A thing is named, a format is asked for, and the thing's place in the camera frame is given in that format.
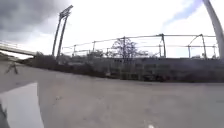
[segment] low wall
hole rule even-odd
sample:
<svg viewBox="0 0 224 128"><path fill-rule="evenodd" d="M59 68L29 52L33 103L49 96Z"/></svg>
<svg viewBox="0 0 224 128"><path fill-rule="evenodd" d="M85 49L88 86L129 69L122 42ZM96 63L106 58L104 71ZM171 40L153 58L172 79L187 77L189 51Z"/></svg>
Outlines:
<svg viewBox="0 0 224 128"><path fill-rule="evenodd" d="M224 61L218 59L96 59L94 68L111 77L148 81L221 82Z"/></svg>

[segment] light pole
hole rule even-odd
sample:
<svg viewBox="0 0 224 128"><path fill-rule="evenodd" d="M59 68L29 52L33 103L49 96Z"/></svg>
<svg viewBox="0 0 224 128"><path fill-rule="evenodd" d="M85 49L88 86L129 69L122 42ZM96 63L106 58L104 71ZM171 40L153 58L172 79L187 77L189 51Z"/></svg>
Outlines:
<svg viewBox="0 0 224 128"><path fill-rule="evenodd" d="M220 59L224 59L224 34L221 23L219 21L217 14L215 13L214 8L212 7L210 0L203 0L203 2L213 24L216 40L218 42Z"/></svg>
<svg viewBox="0 0 224 128"><path fill-rule="evenodd" d="M73 6L70 5L64 11L62 11L62 12L59 13L59 22L58 22L57 30L56 30L55 37L54 37L54 44L53 44L53 49L52 49L52 56L54 56L55 46L56 46L57 37L58 37L58 31L59 31L59 28L60 28L60 25L61 25L61 20L63 18L65 18L64 26L63 26L62 33L61 33L61 39L60 39L60 43L59 43L59 47L58 47L58 54L57 54L57 57L60 56L61 45L62 45L63 35L64 35L65 27L66 27L66 22L67 22L67 19L68 19L69 14L70 14L70 10L72 8L73 8Z"/></svg>

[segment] metal fence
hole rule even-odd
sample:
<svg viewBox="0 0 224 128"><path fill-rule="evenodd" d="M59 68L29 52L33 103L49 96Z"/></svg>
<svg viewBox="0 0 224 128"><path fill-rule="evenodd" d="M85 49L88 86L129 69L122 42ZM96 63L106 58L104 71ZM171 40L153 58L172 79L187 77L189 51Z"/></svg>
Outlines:
<svg viewBox="0 0 224 128"><path fill-rule="evenodd" d="M118 39L128 38L137 43L139 51L147 51L149 56L162 58L217 58L218 47L215 36L208 35L152 35L122 37L90 43L74 44L62 47L62 53L70 56L82 56L100 50L105 53L114 51L112 46Z"/></svg>

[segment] bridge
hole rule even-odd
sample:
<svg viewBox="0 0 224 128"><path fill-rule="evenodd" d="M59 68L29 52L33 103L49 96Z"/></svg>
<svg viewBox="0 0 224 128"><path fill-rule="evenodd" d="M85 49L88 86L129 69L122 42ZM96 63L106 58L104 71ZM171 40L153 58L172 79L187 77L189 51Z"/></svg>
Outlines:
<svg viewBox="0 0 224 128"><path fill-rule="evenodd" d="M29 56L36 55L36 52L22 50L22 49L18 48L17 44L0 43L0 50L6 51L6 52L17 53L17 54L29 55Z"/></svg>

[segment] tree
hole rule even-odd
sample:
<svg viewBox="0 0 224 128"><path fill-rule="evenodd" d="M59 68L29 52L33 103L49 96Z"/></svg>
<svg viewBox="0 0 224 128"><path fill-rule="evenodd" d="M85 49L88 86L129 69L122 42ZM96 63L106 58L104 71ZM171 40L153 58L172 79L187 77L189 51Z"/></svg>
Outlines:
<svg viewBox="0 0 224 128"><path fill-rule="evenodd" d="M112 49L116 49L117 55L123 59L133 58L137 55L136 43L125 37L117 39L114 42Z"/></svg>

